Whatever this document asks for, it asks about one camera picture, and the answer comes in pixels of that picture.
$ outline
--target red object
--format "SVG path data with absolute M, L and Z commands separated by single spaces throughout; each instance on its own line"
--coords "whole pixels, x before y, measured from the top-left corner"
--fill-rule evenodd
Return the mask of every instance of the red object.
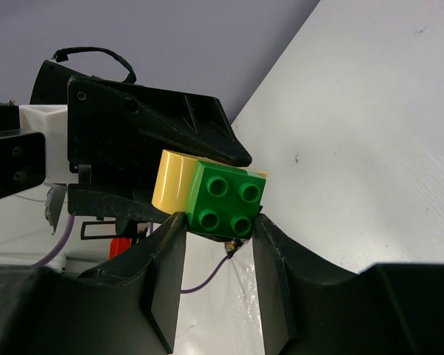
M 132 240 L 130 238 L 113 238 L 110 243 L 109 258 L 112 259 L 116 257 L 126 251 L 130 246 L 132 246 Z

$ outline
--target stain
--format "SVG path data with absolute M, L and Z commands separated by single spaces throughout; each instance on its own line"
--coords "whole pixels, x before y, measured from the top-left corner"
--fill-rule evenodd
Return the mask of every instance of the stain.
M 424 32 L 424 30 L 425 30 L 426 28 L 428 28 L 428 27 L 427 27 L 427 26 L 424 26 L 421 30 L 416 30 L 416 31 L 414 31 L 414 33 L 416 33 L 417 35 L 420 35 L 421 33 Z

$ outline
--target yellow lego brick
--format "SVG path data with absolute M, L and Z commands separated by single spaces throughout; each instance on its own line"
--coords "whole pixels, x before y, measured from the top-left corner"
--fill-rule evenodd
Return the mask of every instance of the yellow lego brick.
M 186 210 L 195 165 L 198 160 L 216 161 L 164 150 L 153 192 L 152 205 L 168 214 Z M 256 172 L 266 178 L 265 172 Z

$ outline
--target white plastic part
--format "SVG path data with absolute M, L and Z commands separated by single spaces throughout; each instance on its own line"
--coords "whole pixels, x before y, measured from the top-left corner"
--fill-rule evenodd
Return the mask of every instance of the white plastic part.
M 20 124 L 46 137 L 46 182 L 77 183 L 67 160 L 67 105 L 21 105 Z

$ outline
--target lego brick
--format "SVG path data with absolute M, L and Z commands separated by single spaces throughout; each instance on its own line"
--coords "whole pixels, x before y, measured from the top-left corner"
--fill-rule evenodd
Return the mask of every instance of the lego brick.
M 198 161 L 186 205 L 190 231 L 250 238 L 265 182 L 255 172 Z
M 195 166 L 199 160 L 220 164 L 194 155 L 163 151 L 152 197 L 154 207 L 168 214 L 186 211 Z M 257 174 L 264 178 L 267 176 L 265 172 Z

